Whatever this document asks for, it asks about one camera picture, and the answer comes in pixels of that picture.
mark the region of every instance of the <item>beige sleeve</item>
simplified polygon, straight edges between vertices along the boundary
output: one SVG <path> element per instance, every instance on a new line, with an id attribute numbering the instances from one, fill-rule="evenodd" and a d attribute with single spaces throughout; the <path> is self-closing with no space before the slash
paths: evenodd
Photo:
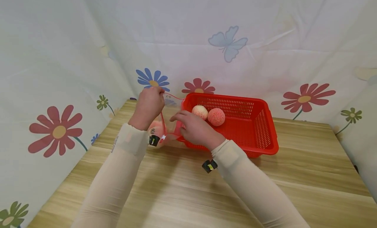
<path id="1" fill-rule="evenodd" d="M 124 124 L 72 228 L 114 228 L 148 146 L 148 132 Z"/>
<path id="2" fill-rule="evenodd" d="M 224 180 L 265 228 L 307 228 L 288 197 L 233 141 L 212 151 Z"/>

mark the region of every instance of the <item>wrist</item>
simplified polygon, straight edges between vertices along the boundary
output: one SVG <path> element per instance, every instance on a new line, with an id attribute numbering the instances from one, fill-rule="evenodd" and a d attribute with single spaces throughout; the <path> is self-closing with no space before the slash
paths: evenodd
<path id="1" fill-rule="evenodd" d="M 131 119 L 128 121 L 128 124 L 138 130 L 146 131 L 151 125 L 152 121 L 149 121 L 143 116 L 134 113 Z"/>
<path id="2" fill-rule="evenodd" d="M 226 140 L 226 138 L 222 134 L 214 131 L 214 134 L 211 134 L 208 137 L 208 140 L 207 140 L 207 142 L 205 144 L 205 147 L 207 149 L 209 149 L 210 151 L 213 151 L 219 145 L 221 145 L 225 140 Z"/>

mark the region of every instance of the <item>hand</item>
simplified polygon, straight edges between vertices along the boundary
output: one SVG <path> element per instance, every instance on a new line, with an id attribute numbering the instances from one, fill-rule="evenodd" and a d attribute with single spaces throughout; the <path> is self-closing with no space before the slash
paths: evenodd
<path id="1" fill-rule="evenodd" d="M 164 92 L 161 87 L 143 89 L 139 94 L 135 112 L 128 124 L 141 131 L 146 131 L 165 106 Z"/>
<path id="2" fill-rule="evenodd" d="M 225 137 L 215 131 L 201 117 L 189 111 L 179 111 L 170 121 L 181 121 L 185 128 L 181 127 L 182 136 L 195 145 L 205 146 L 209 150 L 214 150 L 225 141 Z"/>

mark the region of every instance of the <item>flower stem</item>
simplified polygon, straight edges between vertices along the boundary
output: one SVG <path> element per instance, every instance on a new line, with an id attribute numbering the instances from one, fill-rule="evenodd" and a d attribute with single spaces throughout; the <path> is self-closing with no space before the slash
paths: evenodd
<path id="1" fill-rule="evenodd" d="M 296 115 L 296 117 L 298 117 L 298 116 L 300 115 L 301 112 L 302 112 L 302 108 L 301 108 L 300 112 L 298 112 L 298 114 Z"/>
<path id="2" fill-rule="evenodd" d="M 84 147 L 85 151 L 88 151 L 88 149 L 86 148 L 84 143 L 82 143 L 82 141 L 78 137 L 74 137 L 74 138 L 76 139 L 76 141 L 78 141 Z"/>
<path id="3" fill-rule="evenodd" d="M 113 114 L 114 114 L 114 110 L 112 109 L 112 107 L 109 105 L 109 104 L 107 104 L 109 107 L 110 107 L 110 109 L 111 109 L 111 111 L 113 112 Z"/>
<path id="4" fill-rule="evenodd" d="M 340 130 L 337 134 L 341 133 L 344 129 L 346 129 L 350 123 L 351 123 L 351 121 L 349 121 L 348 124 L 345 127 L 343 127 L 343 129 Z"/>

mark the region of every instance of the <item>red flower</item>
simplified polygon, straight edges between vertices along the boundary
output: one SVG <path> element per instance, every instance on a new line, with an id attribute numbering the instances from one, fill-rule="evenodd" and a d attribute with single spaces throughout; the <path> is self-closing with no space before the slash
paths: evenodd
<path id="1" fill-rule="evenodd" d="M 214 87 L 208 87 L 211 82 L 210 81 L 205 81 L 203 82 L 202 85 L 202 80 L 201 79 L 194 79 L 193 80 L 194 84 L 191 84 L 190 82 L 185 82 L 185 87 L 188 89 L 183 89 L 183 93 L 191 93 L 191 92 L 197 92 L 197 93 L 208 93 L 208 94 L 213 94 L 215 91 Z"/>
<path id="2" fill-rule="evenodd" d="M 290 110 L 291 113 L 297 112 L 301 106 L 302 106 L 303 112 L 310 112 L 312 110 L 312 106 L 310 105 L 310 103 L 316 104 L 316 105 L 325 105 L 329 101 L 327 99 L 319 99 L 319 98 L 330 96 L 336 93 L 335 91 L 322 92 L 328 86 L 329 86 L 328 83 L 323 84 L 322 86 L 319 86 L 319 87 L 318 87 L 318 83 L 312 84 L 310 85 L 310 87 L 309 87 L 309 84 L 304 84 L 300 87 L 300 92 L 301 92 L 300 95 L 293 92 L 286 92 L 283 95 L 283 97 L 287 99 L 292 99 L 292 100 L 283 101 L 282 105 L 289 104 L 284 109 L 287 110 L 287 109 L 292 108 Z"/>
<path id="3" fill-rule="evenodd" d="M 69 117 L 72 114 L 73 105 L 67 106 L 62 114 L 62 118 L 60 120 L 59 111 L 57 107 L 51 106 L 47 109 L 47 115 L 51 119 L 47 119 L 46 116 L 40 115 L 37 117 L 37 120 L 40 121 L 39 123 L 33 123 L 30 125 L 29 130 L 32 133 L 37 134 L 48 134 L 47 136 L 35 141 L 34 143 L 30 144 L 28 151 L 30 153 L 37 153 L 42 149 L 46 148 L 51 144 L 51 146 L 47 149 L 47 151 L 43 154 L 46 158 L 52 156 L 55 153 L 56 149 L 58 148 L 59 143 L 59 155 L 63 155 L 65 153 L 65 147 L 69 149 L 73 149 L 75 146 L 75 142 L 72 141 L 71 137 L 78 137 L 82 134 L 81 128 L 73 128 L 69 129 L 73 125 L 77 124 L 82 119 L 81 114 L 76 114 L 70 120 Z"/>

